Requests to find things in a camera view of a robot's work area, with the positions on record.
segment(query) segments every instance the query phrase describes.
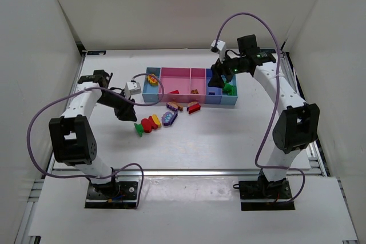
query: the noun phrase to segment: green toy piece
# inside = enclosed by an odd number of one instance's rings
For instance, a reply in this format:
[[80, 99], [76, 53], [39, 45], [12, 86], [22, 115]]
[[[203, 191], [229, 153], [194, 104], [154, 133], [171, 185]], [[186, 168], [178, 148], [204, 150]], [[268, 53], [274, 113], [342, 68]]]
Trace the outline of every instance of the green toy piece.
[[138, 135], [142, 137], [142, 133], [144, 132], [144, 128], [142, 127], [142, 125], [137, 123], [133, 123], [133, 125], [135, 125], [135, 129]]
[[222, 89], [222, 91], [228, 95], [234, 95], [234, 86], [225, 81], [225, 87]]

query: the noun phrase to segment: pink toy piece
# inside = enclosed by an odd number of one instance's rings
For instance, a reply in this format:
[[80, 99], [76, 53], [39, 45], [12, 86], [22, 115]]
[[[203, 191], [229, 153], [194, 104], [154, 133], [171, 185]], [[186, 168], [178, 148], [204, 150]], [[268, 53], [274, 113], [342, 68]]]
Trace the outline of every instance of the pink toy piece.
[[162, 124], [164, 126], [172, 125], [174, 120], [176, 120], [177, 116], [178, 116], [177, 111], [175, 111], [174, 113], [167, 111], [161, 118]]

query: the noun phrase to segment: white wall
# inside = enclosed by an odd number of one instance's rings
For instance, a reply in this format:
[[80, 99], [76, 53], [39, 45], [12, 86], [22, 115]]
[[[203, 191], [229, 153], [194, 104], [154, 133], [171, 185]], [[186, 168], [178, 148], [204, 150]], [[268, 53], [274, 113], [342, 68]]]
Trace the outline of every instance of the white wall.
[[319, 136], [366, 243], [366, 0], [319, 0], [291, 57], [304, 94], [320, 107]]
[[[0, 243], [13, 243], [39, 173], [26, 150], [35, 112], [70, 91], [80, 61], [57, 0], [0, 0]], [[54, 107], [36, 123], [33, 148], [46, 166], [47, 124]]]
[[[282, 43], [297, 35], [316, 0], [59, 1], [76, 34], [91, 50], [207, 48], [222, 22], [239, 11], [262, 17]], [[229, 23], [222, 39], [236, 46], [236, 38], [253, 33], [262, 47], [273, 47], [267, 30], [248, 17]]]

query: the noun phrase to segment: red toy piece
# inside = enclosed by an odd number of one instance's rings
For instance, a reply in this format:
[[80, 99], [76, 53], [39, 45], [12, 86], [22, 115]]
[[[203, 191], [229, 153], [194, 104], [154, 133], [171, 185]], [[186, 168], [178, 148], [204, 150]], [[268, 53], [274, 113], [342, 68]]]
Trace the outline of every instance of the red toy piece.
[[189, 108], [190, 108], [191, 106], [196, 105], [196, 104], [198, 104], [198, 102], [196, 102], [196, 101], [189, 102], [189, 103], [188, 103], [188, 105], [187, 105], [187, 111], [189, 110]]
[[153, 120], [152, 116], [149, 116], [149, 122], [154, 130], [158, 128], [158, 125], [156, 125], [155, 121]]
[[148, 119], [144, 118], [143, 120], [141, 120], [141, 125], [147, 134], [152, 132], [153, 125], [150, 123]]
[[199, 111], [199, 110], [201, 110], [201, 105], [200, 104], [193, 105], [193, 106], [188, 108], [188, 114], [194, 113], [194, 112]]

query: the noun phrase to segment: cable connector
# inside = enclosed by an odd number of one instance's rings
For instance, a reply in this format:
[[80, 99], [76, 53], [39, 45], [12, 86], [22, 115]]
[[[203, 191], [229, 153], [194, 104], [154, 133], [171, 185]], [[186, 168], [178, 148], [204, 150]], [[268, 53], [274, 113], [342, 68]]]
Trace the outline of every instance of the cable connector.
[[216, 40], [214, 40], [211, 43], [210, 51], [219, 54], [219, 59], [222, 63], [225, 59], [226, 43], [224, 41], [218, 40], [216, 44]]
[[127, 82], [124, 92], [126, 98], [130, 98], [131, 95], [141, 94], [140, 83], [136, 82], [135, 80]]

